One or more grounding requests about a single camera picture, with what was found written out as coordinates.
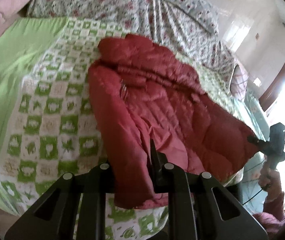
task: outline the black cable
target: black cable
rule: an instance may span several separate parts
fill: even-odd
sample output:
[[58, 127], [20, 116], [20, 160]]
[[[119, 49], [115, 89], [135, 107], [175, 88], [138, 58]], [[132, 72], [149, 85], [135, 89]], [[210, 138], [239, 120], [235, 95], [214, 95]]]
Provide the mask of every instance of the black cable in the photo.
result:
[[252, 180], [242, 181], [241, 183], [254, 182], [254, 181], [257, 181], [257, 180], [259, 180], [259, 179], [252, 179]]
[[243, 205], [247, 204], [249, 201], [251, 201], [255, 196], [257, 196], [260, 192], [262, 192], [262, 189], [256, 194], [254, 195], [252, 198], [250, 198], [248, 201], [246, 201], [245, 203], [243, 203]]
[[260, 164], [262, 164], [262, 163], [264, 163], [264, 162], [265, 162], [265, 160], [263, 160], [261, 163], [257, 164], [256, 166], [253, 166], [253, 167], [252, 167], [252, 168], [250, 168], [249, 170], [244, 171], [244, 174], [245, 174], [246, 172], [248, 172], [248, 171], [250, 171], [250, 170], [252, 170], [252, 169], [256, 168], [257, 166], [259, 166]]

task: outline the red sleeve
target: red sleeve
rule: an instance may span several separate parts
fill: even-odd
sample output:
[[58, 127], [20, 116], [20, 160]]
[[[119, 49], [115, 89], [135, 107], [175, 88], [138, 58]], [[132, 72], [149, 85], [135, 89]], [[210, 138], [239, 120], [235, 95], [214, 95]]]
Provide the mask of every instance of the red sleeve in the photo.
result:
[[269, 213], [279, 221], [284, 219], [284, 192], [282, 192], [275, 200], [265, 202], [263, 204], [263, 212]]
[[89, 68], [89, 88], [92, 109], [116, 178], [115, 203], [126, 209], [140, 206], [155, 194], [147, 169], [148, 131], [132, 120], [120, 98], [121, 78], [115, 71], [95, 63]]

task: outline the white wall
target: white wall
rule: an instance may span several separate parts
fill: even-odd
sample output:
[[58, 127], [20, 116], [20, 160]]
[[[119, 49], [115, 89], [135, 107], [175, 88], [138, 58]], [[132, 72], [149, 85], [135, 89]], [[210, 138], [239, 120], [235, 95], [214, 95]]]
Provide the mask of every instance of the white wall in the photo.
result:
[[260, 97], [279, 73], [285, 62], [285, 27], [275, 0], [207, 0], [220, 11], [219, 37], [222, 39], [235, 16], [253, 21], [251, 29], [236, 51], [236, 55], [250, 74], [262, 81], [254, 86]]

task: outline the black metal frame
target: black metal frame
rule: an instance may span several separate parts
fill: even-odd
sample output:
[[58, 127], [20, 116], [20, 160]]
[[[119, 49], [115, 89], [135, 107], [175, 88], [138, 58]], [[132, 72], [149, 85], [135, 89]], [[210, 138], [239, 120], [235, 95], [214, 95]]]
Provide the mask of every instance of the black metal frame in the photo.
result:
[[[151, 142], [150, 176], [156, 193], [169, 193], [170, 240], [267, 240], [262, 226], [210, 173], [186, 173]], [[77, 240], [105, 239], [106, 193], [114, 192], [108, 163], [60, 177], [8, 230], [5, 240], [72, 239], [83, 193]]]

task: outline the person's arm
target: person's arm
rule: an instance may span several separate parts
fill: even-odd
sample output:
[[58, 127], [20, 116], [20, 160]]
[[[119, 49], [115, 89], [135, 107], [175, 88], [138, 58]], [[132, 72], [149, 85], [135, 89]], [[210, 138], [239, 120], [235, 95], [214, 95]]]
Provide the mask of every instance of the person's arm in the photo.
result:
[[281, 189], [280, 174], [278, 171], [271, 170], [269, 163], [265, 162], [260, 171], [259, 185], [265, 187], [268, 196], [263, 205], [263, 212], [269, 213], [277, 218], [279, 221], [284, 219], [284, 192]]

